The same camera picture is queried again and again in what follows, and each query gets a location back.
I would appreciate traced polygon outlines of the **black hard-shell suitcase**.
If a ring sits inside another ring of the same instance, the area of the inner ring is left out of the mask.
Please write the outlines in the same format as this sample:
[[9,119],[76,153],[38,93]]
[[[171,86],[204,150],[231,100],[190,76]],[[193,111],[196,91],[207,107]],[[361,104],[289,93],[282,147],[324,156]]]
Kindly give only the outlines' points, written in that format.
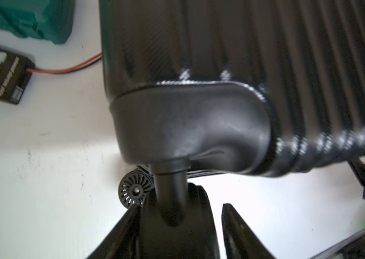
[[365,161],[365,1],[100,1],[139,259],[217,259],[189,178]]

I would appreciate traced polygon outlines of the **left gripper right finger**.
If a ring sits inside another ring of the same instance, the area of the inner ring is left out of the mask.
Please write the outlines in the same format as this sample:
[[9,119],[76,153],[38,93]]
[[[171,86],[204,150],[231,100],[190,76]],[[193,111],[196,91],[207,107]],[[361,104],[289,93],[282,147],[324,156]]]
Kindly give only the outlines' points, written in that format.
[[222,229],[228,259],[274,259],[231,204],[222,207]]

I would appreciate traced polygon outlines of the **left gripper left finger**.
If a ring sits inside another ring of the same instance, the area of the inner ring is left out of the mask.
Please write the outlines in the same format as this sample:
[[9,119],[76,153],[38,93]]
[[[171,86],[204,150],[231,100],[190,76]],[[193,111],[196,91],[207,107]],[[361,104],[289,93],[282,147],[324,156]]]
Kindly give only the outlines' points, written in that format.
[[141,206],[131,206],[88,259],[138,259]]

